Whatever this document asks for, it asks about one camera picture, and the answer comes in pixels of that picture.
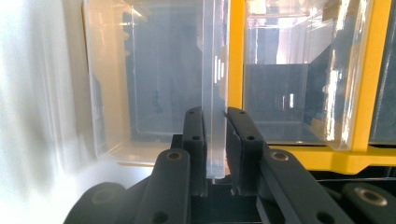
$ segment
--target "white surface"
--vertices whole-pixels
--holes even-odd
[[[1,223],[62,223],[86,189],[151,172],[94,155],[80,6],[0,0]]]

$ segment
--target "transparent plastic container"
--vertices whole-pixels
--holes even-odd
[[[350,149],[370,1],[246,6],[243,107],[265,140]]]
[[[392,2],[370,144],[396,146],[396,2]]]
[[[152,165],[205,115],[207,176],[224,177],[228,68],[225,0],[85,2],[97,155]]]

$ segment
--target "yellow crate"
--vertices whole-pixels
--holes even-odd
[[[308,170],[353,175],[367,166],[396,166],[396,150],[370,147],[369,136],[387,34],[390,0],[374,0],[361,77],[351,150],[330,147],[272,146],[292,152]],[[245,1],[231,3],[228,106],[242,108]]]

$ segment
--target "clear plastic bin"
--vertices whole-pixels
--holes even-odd
[[[375,102],[370,144],[396,146],[396,1],[392,1],[387,40]]]
[[[224,176],[228,11],[225,0],[86,1],[99,157],[151,165],[201,106],[207,176]]]
[[[266,141],[350,149],[370,1],[246,6],[243,107]]]

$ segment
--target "yellow frame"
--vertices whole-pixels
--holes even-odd
[[[330,147],[272,147],[290,151],[308,170],[353,175],[370,165],[396,166],[396,149],[368,146],[381,68],[379,59],[383,55],[390,5],[390,0],[373,0],[351,150],[334,151]],[[245,1],[232,0],[230,25],[228,105],[242,108]]]

